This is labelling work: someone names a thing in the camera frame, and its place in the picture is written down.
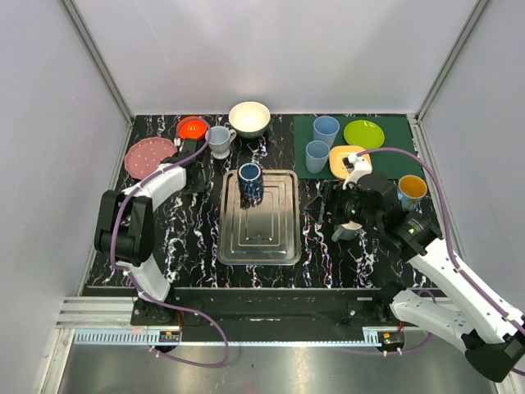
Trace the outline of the grey blue mug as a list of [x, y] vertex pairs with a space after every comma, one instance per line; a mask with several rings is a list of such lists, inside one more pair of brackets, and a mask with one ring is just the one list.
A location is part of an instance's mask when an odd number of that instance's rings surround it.
[[337, 224], [334, 226], [334, 231], [331, 236], [331, 240], [333, 242], [351, 241], [359, 234], [362, 228], [363, 226], [356, 222]]

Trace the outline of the dark blue mug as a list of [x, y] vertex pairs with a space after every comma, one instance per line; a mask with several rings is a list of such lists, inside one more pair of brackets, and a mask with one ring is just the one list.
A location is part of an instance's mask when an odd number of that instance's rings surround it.
[[254, 208], [263, 201], [263, 170], [256, 163], [246, 163], [237, 172], [240, 206]]

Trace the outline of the blue butterfly mug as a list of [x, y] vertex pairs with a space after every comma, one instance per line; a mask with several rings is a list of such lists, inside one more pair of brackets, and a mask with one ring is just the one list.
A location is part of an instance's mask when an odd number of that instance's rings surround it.
[[413, 211], [427, 194], [427, 183], [419, 176], [406, 175], [397, 185], [398, 199], [402, 208]]

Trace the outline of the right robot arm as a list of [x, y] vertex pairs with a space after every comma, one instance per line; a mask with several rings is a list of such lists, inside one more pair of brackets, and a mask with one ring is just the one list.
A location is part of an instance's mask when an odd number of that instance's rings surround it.
[[401, 260], [429, 277], [455, 304], [451, 310], [391, 282], [368, 311], [382, 325], [411, 323], [459, 349], [484, 378], [503, 382], [524, 357], [524, 313], [498, 296], [449, 248], [430, 218], [403, 209], [393, 181], [380, 173], [345, 185], [326, 182], [319, 219], [340, 230], [361, 226]]

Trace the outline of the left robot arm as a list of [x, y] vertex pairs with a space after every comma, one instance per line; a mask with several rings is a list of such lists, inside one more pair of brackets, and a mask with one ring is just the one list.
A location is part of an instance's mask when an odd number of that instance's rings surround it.
[[198, 178], [195, 163], [207, 147], [206, 140], [186, 140], [182, 151], [156, 164], [153, 160], [160, 152], [148, 145], [139, 155], [146, 160], [132, 165], [139, 181], [121, 191], [107, 190], [101, 197], [94, 248], [130, 278], [139, 298], [151, 302], [148, 315], [161, 325], [176, 318], [177, 305], [167, 299], [170, 285], [153, 255], [154, 213]]

